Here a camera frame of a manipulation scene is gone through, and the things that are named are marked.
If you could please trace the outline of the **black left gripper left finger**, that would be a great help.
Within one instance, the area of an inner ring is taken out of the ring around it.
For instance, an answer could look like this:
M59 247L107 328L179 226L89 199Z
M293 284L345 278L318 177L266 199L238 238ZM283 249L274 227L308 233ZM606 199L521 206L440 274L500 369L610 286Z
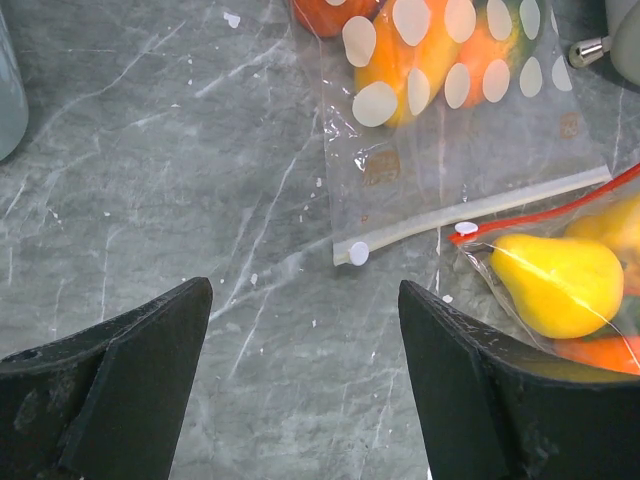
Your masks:
M212 301L195 277L2 358L2 478L168 478Z

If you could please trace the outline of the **yellow fake pear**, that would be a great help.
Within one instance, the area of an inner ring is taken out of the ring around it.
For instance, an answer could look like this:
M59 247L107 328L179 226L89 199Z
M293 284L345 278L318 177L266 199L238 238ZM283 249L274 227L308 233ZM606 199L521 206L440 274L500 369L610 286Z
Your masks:
M493 243L489 264L524 323L551 339L590 335L621 306L621 263L594 240L508 234Z

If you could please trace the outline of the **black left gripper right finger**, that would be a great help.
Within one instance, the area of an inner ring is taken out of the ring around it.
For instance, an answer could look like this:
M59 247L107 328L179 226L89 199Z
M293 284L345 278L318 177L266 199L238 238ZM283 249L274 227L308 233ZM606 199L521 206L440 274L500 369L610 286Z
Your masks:
M639 380L545 353L412 281L398 296L436 479L635 479Z

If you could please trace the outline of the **clear red-zip bag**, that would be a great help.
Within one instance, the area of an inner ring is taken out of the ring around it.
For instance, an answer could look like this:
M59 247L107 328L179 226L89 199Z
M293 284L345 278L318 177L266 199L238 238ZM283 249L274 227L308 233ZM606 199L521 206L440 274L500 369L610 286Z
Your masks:
M451 242L534 345L639 372L639 168L540 213L460 222Z

